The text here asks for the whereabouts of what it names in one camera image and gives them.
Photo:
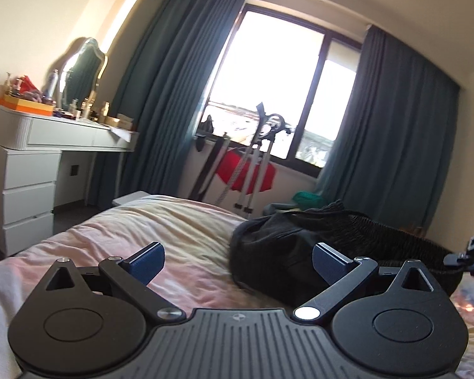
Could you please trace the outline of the teal curtain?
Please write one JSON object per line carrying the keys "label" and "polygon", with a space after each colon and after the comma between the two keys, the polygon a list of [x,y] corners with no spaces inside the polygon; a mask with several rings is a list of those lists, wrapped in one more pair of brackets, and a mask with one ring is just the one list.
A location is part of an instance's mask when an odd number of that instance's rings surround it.
{"label": "teal curtain", "polygon": [[460,91],[419,52],[370,27],[315,193],[393,228],[427,230],[450,167]]}
{"label": "teal curtain", "polygon": [[246,0],[165,0],[139,41],[111,103],[131,117],[135,150],[96,158],[90,204],[116,192],[173,196],[179,187],[204,89]]}

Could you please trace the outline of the green garment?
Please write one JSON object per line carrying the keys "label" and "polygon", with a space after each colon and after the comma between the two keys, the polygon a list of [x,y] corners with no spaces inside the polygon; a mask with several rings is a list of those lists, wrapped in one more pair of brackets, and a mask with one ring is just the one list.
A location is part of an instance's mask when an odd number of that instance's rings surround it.
{"label": "green garment", "polygon": [[295,193],[292,201],[300,210],[321,209],[328,204],[321,195],[307,191]]}

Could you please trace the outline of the red cloth on rack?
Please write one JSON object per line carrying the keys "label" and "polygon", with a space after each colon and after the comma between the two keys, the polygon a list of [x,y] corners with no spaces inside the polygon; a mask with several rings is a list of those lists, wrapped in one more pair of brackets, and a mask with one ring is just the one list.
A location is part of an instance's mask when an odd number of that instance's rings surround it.
{"label": "red cloth on rack", "polygon": [[[228,184],[230,181],[230,178],[232,176],[232,173],[236,170],[237,165],[239,161],[241,160],[241,154],[238,154],[238,152],[232,150],[226,152],[225,156],[223,157],[222,161],[220,162],[216,173],[219,176],[219,178],[225,183]],[[244,185],[244,181],[247,175],[247,172],[250,168],[250,162],[246,162],[244,165],[244,168],[238,175],[237,179],[233,183],[231,189],[233,191],[241,191],[242,187]],[[255,183],[258,178],[258,170],[259,170],[259,164],[256,165],[253,174],[252,174],[252,179],[249,184],[247,194],[251,194],[252,191],[254,190]],[[268,163],[264,178],[260,187],[260,192],[268,191],[272,188],[273,186],[273,181],[276,176],[276,167],[272,163]]]}

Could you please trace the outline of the white folded ironing board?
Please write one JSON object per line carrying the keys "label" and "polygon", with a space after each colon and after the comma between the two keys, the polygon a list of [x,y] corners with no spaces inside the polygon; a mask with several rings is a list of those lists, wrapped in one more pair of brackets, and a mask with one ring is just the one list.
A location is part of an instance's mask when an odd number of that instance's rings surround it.
{"label": "white folded ironing board", "polygon": [[230,137],[224,134],[213,145],[208,158],[206,159],[203,168],[200,170],[197,180],[191,189],[188,199],[201,202],[206,196],[212,183],[217,169],[227,153],[230,145]]}

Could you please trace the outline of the vanity mirror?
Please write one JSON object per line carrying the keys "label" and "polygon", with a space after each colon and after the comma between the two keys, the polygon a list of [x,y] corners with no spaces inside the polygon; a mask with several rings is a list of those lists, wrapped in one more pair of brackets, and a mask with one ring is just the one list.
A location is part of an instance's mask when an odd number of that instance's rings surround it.
{"label": "vanity mirror", "polygon": [[68,111],[72,102],[80,109],[84,101],[94,100],[107,63],[108,57],[101,51],[97,40],[84,40],[61,69],[58,105]]}

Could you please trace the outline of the white dressing table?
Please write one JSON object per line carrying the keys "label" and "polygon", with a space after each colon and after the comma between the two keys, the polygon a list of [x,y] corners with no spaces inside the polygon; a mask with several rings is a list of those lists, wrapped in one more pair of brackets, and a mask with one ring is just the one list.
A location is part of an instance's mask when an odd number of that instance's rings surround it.
{"label": "white dressing table", "polygon": [[62,152],[133,152],[138,134],[96,122],[0,105],[0,251],[10,256],[48,238]]}

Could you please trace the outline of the left teal curtain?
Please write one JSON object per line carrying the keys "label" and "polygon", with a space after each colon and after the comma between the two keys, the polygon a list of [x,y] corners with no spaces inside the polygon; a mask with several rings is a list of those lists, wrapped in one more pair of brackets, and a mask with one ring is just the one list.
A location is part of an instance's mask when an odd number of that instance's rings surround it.
{"label": "left teal curtain", "polygon": [[96,158],[90,204],[116,192],[173,196],[179,187],[204,89],[246,0],[165,0],[139,41],[111,103],[131,117],[135,150]]}

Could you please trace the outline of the right teal curtain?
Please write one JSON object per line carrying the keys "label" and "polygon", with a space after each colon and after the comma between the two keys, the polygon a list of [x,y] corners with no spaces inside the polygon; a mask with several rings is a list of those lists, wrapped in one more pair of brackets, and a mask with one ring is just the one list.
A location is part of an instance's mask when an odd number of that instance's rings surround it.
{"label": "right teal curtain", "polygon": [[460,91],[419,52],[370,27],[315,193],[393,228],[427,230],[450,167]]}

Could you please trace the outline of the pink floral bed sheet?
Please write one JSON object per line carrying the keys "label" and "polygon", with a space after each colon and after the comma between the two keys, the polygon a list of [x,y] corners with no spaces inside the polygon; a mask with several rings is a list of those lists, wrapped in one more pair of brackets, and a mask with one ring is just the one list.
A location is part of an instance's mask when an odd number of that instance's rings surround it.
{"label": "pink floral bed sheet", "polygon": [[[98,264],[160,242],[148,288],[185,311],[151,323]],[[293,311],[328,284],[325,243],[378,274],[325,321]],[[452,252],[340,202],[244,220],[149,196],[0,261],[0,378],[474,378],[474,277]]]}

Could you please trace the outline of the dark framed window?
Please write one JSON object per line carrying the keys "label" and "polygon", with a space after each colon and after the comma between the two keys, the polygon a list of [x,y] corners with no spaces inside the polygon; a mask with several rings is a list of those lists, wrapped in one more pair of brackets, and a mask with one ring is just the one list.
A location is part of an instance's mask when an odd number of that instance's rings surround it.
{"label": "dark framed window", "polygon": [[257,105],[282,116],[272,159],[311,177],[325,166],[355,82],[361,43],[331,27],[246,4],[214,69],[200,120],[247,145]]}

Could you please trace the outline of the orange box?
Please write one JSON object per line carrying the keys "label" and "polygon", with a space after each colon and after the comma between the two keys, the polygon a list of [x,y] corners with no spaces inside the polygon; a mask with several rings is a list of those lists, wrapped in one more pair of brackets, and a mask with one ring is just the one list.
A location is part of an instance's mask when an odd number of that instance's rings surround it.
{"label": "orange box", "polygon": [[54,112],[54,106],[52,105],[45,105],[43,103],[20,99],[9,95],[0,98],[0,105],[12,111],[30,113],[43,117],[51,117]]}

